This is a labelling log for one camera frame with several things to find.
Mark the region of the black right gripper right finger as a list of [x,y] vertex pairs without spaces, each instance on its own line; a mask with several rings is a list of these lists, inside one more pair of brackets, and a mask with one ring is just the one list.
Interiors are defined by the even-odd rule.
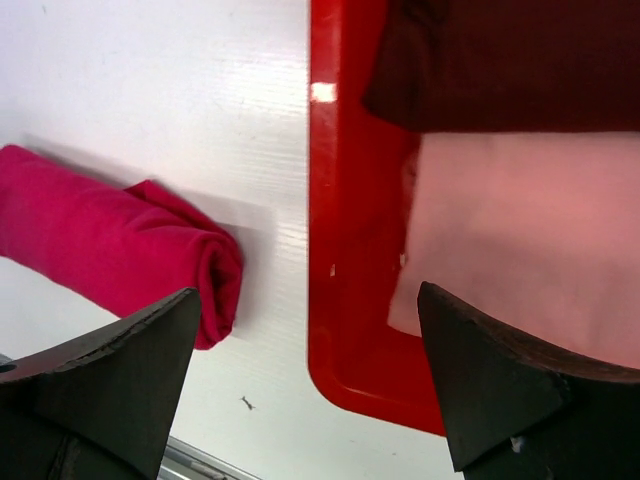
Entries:
[[417,307],[455,471],[638,478],[638,370],[554,346],[432,283]]

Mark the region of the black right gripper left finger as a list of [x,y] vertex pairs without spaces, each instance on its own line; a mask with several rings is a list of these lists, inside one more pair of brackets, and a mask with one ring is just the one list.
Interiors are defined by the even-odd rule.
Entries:
[[4,479],[154,479],[201,302],[186,288],[20,359],[1,360]]

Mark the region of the red t-shirt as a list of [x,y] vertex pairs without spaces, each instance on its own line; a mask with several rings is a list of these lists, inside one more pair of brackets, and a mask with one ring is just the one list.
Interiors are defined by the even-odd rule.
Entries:
[[231,333],[243,280],[234,237],[160,184],[121,189],[16,145],[1,150],[1,254],[120,317],[194,288],[198,350]]

